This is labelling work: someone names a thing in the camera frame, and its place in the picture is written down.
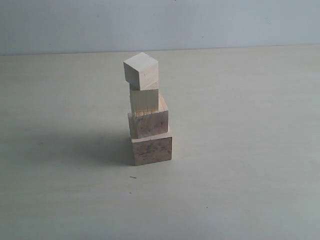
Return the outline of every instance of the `large wooden block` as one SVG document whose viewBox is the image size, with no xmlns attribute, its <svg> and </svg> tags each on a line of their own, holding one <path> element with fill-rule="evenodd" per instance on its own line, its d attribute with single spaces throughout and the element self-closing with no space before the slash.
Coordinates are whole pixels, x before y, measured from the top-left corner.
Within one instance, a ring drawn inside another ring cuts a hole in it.
<svg viewBox="0 0 320 240">
<path fill-rule="evenodd" d="M 145 90 L 159 81 L 158 61 L 141 52 L 123 62 L 125 80 L 136 89 Z"/>
<path fill-rule="evenodd" d="M 168 127 L 168 132 L 144 138 L 137 138 L 137 132 L 131 113 L 128 113 L 128 121 L 134 163 L 136 166 L 172 159 L 172 134 L 170 127 Z"/>
<path fill-rule="evenodd" d="M 130 84 L 130 103 L 133 113 L 159 110 L 159 82 L 151 84 L 146 90 L 139 90 Z"/>
<path fill-rule="evenodd" d="M 133 112 L 132 116 L 138 139 L 168 132 L 169 111 L 161 92 L 158 110 Z"/>
</svg>

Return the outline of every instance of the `block tower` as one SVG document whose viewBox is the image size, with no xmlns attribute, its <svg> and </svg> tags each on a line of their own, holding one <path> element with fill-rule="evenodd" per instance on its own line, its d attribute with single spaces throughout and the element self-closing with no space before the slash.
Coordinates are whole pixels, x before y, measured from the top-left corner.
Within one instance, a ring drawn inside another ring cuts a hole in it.
<svg viewBox="0 0 320 240">
<path fill-rule="evenodd" d="M 158 61 L 141 52 L 125 60 L 123 67 L 130 90 L 128 121 L 135 165 L 171 160 L 169 111 L 159 91 Z"/>
</svg>

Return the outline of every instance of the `white table surface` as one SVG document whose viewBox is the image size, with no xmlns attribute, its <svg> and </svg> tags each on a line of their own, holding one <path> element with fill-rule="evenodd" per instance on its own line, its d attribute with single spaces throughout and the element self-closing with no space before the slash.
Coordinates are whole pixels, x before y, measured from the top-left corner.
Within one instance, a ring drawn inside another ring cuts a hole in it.
<svg viewBox="0 0 320 240">
<path fill-rule="evenodd" d="M 173 159 L 143 166 L 134 54 L 0 57 L 1 240 L 320 238 L 320 45 L 148 52 Z"/>
</svg>

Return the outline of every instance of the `light wooden cube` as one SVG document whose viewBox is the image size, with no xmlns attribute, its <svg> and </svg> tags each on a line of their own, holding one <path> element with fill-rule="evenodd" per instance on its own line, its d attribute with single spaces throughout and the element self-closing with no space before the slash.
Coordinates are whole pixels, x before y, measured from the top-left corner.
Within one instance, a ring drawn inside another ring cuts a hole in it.
<svg viewBox="0 0 320 240">
<path fill-rule="evenodd" d="M 138 139 L 168 131 L 169 111 L 161 92 L 159 92 L 158 110 L 133 112 L 132 116 Z"/>
<path fill-rule="evenodd" d="M 159 82 L 155 82 L 146 90 L 139 90 L 130 84 L 131 111 L 147 112 L 159 110 Z"/>
<path fill-rule="evenodd" d="M 138 90 L 159 81 L 158 61 L 141 52 L 123 62 L 125 80 Z"/>
<path fill-rule="evenodd" d="M 172 159 L 172 134 L 170 127 L 162 134 L 137 138 L 132 114 L 128 113 L 128 121 L 136 166 L 168 161 Z"/>
</svg>

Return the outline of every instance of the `stacked wooden blocks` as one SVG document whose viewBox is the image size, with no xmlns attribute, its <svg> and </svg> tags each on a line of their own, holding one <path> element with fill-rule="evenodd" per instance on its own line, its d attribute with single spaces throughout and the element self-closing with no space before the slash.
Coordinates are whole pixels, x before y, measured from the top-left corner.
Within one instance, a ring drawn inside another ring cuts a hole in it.
<svg viewBox="0 0 320 240">
<path fill-rule="evenodd" d="M 135 165 L 171 160 L 169 112 L 159 91 L 158 61 L 141 52 L 123 62 L 130 84 L 129 129 Z"/>
</svg>

